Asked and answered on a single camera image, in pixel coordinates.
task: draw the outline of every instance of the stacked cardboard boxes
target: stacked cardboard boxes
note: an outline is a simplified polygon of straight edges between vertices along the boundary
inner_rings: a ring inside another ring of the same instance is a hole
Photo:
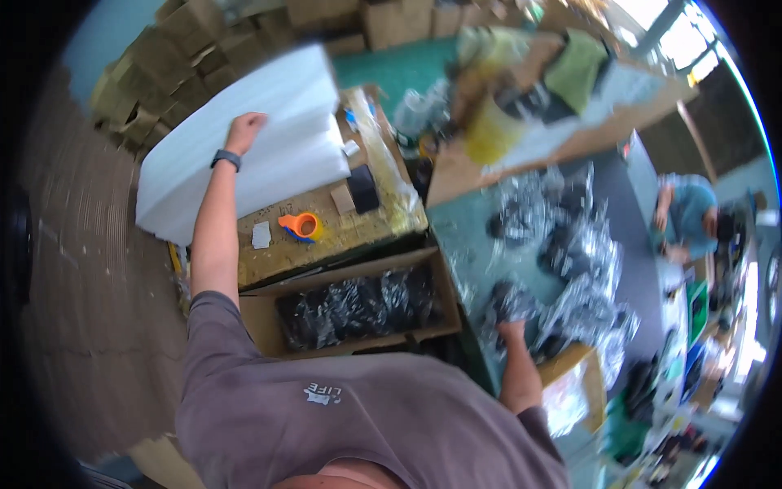
[[[224,13],[215,0],[166,0],[156,25],[95,85],[95,126],[132,152],[149,150],[217,93],[298,43],[323,41],[333,56],[362,52],[367,43],[385,49],[454,35],[464,26],[511,25],[520,12],[516,3],[258,0]]]

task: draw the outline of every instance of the fist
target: fist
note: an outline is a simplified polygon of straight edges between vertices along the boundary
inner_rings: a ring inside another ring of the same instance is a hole
[[[668,211],[664,209],[657,209],[655,211],[655,226],[661,232],[665,231],[665,227],[668,225]]]
[[[518,340],[524,341],[524,325],[526,323],[527,321],[523,319],[514,322],[501,322],[497,325],[497,332],[506,343]]]
[[[265,113],[248,112],[236,117],[231,122],[228,138],[225,140],[225,150],[244,156],[253,145],[258,131],[266,125],[268,116]]]

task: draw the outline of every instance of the foam block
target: foam block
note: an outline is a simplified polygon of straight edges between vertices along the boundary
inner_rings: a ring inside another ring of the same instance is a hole
[[[144,159],[136,225],[181,246],[192,241],[196,215],[234,117],[269,120],[242,158],[236,178],[239,217],[350,175],[333,113],[339,94],[319,45],[291,52],[215,95]]]

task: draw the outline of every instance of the smartwatch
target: smartwatch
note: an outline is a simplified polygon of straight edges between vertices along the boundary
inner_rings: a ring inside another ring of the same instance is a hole
[[[230,161],[236,167],[236,173],[239,173],[239,170],[242,168],[242,158],[239,157],[238,154],[231,153],[225,149],[217,150],[217,153],[214,154],[214,159],[212,160],[212,166],[210,166],[210,168],[214,168],[214,165],[220,160]]]

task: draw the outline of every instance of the worker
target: worker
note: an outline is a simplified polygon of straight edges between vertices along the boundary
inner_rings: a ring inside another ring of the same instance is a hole
[[[195,221],[176,431],[206,487],[569,487],[523,322],[498,326],[508,346],[499,401],[425,356],[280,361],[255,348],[239,312],[234,188],[266,120],[234,119]]]
[[[674,263],[687,263],[717,250],[733,238],[734,219],[722,214],[708,180],[700,175],[669,174],[659,179],[655,227],[663,239],[660,252]]]

